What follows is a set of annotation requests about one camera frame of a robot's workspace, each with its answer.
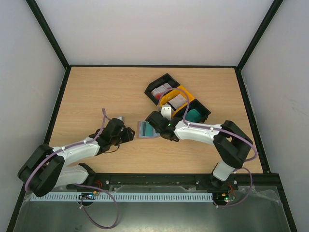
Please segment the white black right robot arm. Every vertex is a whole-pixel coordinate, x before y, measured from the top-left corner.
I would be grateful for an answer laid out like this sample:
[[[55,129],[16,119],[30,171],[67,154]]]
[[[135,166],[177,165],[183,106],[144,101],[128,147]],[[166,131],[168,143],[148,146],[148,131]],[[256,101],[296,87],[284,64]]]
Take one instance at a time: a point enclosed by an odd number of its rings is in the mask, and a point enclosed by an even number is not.
[[[232,121],[223,124],[207,125],[173,117],[167,119],[160,112],[153,111],[146,122],[155,129],[161,137],[170,141],[193,140],[213,145],[221,157],[214,167],[210,183],[215,189],[222,189],[229,176],[243,167],[250,159],[250,150],[257,150],[252,140]]]

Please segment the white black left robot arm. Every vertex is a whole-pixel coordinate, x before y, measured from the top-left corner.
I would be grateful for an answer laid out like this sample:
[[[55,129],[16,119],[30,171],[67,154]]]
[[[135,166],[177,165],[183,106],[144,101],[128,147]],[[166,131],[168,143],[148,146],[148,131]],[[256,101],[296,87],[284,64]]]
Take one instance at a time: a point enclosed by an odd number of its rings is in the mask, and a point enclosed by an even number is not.
[[[82,184],[91,170],[81,164],[72,163],[85,158],[107,153],[112,146],[133,141],[135,132],[126,127],[118,118],[112,118],[108,124],[74,144],[50,147],[42,144],[36,148],[19,170],[17,176],[27,191],[42,197],[54,188]]]

